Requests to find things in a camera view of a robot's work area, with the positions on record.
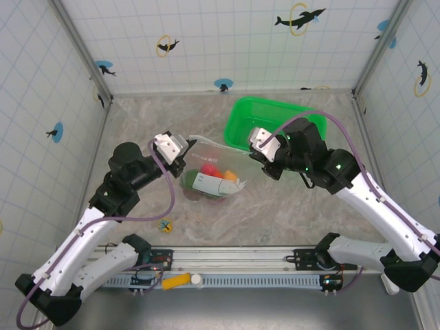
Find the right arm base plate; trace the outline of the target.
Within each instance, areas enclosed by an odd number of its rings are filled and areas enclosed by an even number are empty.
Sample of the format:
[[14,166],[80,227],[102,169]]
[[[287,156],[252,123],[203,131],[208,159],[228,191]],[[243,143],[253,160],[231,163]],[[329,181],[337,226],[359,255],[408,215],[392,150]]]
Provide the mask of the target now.
[[313,248],[298,248],[292,251],[290,255],[285,256],[284,261],[293,263],[298,271],[326,271],[326,272],[341,272],[342,270],[354,271],[358,270],[357,265],[353,264],[337,264],[331,262],[330,265],[322,265],[319,263],[316,253]]

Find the dolphin sticker on blue circle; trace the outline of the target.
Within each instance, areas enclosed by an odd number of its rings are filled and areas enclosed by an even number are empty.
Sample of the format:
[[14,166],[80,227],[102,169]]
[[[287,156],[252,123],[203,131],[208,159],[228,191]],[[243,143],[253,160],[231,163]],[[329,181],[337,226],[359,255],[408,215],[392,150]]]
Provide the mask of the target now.
[[101,71],[102,75],[111,75],[116,76],[116,73],[114,71],[111,71],[111,68],[113,67],[113,63],[107,60],[97,60],[95,62],[97,68]]
[[47,131],[45,134],[47,135],[47,138],[51,138],[55,144],[60,143],[64,135],[63,123],[57,122],[54,125],[54,128],[51,131]]
[[[382,33],[383,33],[383,32],[386,30],[386,28],[388,27],[388,24],[389,24],[389,20],[387,19],[387,20],[384,20],[384,21],[380,22],[380,23],[377,25],[377,30],[379,31],[379,35],[377,35],[377,36],[375,37],[375,40],[379,40],[379,39],[380,39]],[[396,37],[396,34],[394,34],[394,35],[393,35],[393,38],[391,39],[391,42],[390,42],[389,48],[390,48],[391,50],[394,49],[395,46],[396,46],[396,44],[397,44],[397,37]]]
[[228,92],[229,89],[233,86],[233,80],[229,78],[219,78],[214,81],[214,86],[221,92]]

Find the white plastic device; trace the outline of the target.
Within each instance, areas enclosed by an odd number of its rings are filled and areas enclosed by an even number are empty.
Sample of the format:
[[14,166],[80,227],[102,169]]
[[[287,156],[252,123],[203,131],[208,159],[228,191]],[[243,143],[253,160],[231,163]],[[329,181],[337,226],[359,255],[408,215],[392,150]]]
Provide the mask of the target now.
[[394,295],[396,295],[396,294],[399,293],[400,288],[399,288],[396,284],[394,284],[394,283],[393,283],[393,282],[387,277],[387,275],[382,274],[382,275],[380,276],[380,278],[381,278],[381,280],[382,280],[382,283],[383,283],[384,288],[385,288],[385,290],[386,290],[386,293],[387,293],[388,295],[390,295],[390,296],[394,296]]

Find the clear zip-top bag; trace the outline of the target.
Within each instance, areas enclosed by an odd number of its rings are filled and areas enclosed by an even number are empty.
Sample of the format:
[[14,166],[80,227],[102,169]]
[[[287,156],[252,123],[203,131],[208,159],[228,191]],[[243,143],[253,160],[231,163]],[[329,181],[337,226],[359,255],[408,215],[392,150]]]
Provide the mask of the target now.
[[[258,167],[253,165],[248,152],[219,144],[200,135],[191,135],[190,139],[196,139],[197,143],[184,157],[186,167],[183,174],[191,169],[199,171],[192,190],[226,199],[240,193],[254,179]],[[200,168],[204,164],[215,165],[218,172],[214,176],[202,174]],[[227,170],[236,174],[236,182],[223,178]]]

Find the left circuit board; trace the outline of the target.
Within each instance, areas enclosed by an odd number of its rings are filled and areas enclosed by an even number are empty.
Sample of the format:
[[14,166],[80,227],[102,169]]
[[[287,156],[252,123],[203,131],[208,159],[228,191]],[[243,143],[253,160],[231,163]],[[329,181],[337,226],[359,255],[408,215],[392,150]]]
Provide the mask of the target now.
[[162,284],[163,272],[158,272],[155,275],[150,275],[148,278],[145,276],[139,276],[139,272],[140,271],[138,270],[131,277],[131,285],[135,286],[133,292],[137,291],[140,292],[141,295],[144,295],[147,292],[155,289],[158,285]]

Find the right circuit board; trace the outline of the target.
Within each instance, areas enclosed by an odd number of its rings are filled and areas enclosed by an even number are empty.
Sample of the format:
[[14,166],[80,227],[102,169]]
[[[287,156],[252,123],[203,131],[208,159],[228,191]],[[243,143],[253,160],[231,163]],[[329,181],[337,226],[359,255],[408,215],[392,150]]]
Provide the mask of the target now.
[[329,294],[336,295],[336,292],[341,290],[344,284],[343,275],[341,274],[327,274],[319,277],[321,291],[328,296]]

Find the purple toy cabbage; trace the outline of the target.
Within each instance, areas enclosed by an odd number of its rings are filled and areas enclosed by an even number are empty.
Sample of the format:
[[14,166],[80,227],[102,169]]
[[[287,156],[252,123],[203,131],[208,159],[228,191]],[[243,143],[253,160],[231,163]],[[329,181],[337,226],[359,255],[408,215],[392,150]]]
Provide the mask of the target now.
[[225,200],[224,197],[216,197],[212,195],[203,194],[196,190],[184,190],[183,194],[185,198],[190,201],[205,201],[211,204],[219,204]]

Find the aluminium frame post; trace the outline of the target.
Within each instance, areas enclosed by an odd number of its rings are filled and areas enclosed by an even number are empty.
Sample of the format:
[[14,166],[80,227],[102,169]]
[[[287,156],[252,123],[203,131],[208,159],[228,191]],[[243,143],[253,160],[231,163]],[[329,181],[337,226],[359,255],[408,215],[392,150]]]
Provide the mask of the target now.
[[387,49],[389,48],[389,45],[396,37],[397,31],[413,2],[414,0],[398,1],[395,11],[388,20],[388,25],[380,34],[378,44],[376,45],[373,53],[368,59],[366,67],[364,68],[355,88],[352,90],[352,94],[355,100],[359,98],[360,94],[365,89],[366,85],[371,79],[371,76],[378,67]]
[[79,55],[83,65],[86,67],[90,80],[95,84],[98,90],[98,95],[103,99],[104,104],[109,107],[113,102],[113,95],[111,94],[101,71],[98,69],[95,60],[92,58],[90,51],[87,49],[79,31],[74,25],[74,22],[69,16],[63,2],[61,0],[47,0],[47,2],[71,41],[71,44]]

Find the green plastic basket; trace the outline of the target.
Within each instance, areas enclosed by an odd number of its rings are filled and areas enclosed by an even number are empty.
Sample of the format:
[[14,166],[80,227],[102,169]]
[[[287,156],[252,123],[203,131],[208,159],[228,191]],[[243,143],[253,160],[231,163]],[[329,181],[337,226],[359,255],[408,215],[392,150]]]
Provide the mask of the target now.
[[250,96],[240,98],[235,102],[225,126],[225,143],[232,148],[249,151],[248,138],[255,127],[272,133],[281,124],[306,111],[312,109]]

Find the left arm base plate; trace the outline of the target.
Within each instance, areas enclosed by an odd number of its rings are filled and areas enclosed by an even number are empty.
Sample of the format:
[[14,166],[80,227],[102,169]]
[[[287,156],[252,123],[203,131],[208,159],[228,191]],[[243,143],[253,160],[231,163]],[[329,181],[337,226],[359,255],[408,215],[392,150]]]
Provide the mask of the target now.
[[172,249],[152,249],[145,259],[145,263],[161,265],[164,271],[171,271],[173,264]]

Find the circuit board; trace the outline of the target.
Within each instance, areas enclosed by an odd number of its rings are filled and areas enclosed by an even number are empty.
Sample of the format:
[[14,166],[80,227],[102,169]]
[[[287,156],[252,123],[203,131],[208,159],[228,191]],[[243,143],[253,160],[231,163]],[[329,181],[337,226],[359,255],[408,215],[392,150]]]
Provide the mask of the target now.
[[344,284],[343,275],[341,274],[327,274],[319,277],[321,291],[328,296],[329,294],[336,295],[336,292],[341,290]]
[[138,270],[131,277],[131,285],[135,286],[133,292],[137,291],[140,292],[141,295],[144,295],[147,292],[155,289],[158,285],[162,284],[163,272],[158,272],[155,275],[150,275],[148,278],[145,276],[139,276],[139,272],[140,271]]

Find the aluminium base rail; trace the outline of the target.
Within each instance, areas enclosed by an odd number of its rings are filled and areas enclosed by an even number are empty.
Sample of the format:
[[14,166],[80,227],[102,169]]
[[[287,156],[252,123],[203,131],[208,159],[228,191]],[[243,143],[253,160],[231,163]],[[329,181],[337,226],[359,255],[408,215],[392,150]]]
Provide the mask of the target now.
[[156,246],[152,249],[172,249],[173,264],[168,272],[195,273],[265,273],[296,270],[293,263],[284,261],[298,248],[313,248],[322,265],[353,264],[368,270],[383,272],[385,262],[415,262],[428,255],[429,248],[405,246],[402,249],[388,243],[355,241],[339,236],[331,243],[311,246],[262,246],[262,247],[207,247],[207,246]]

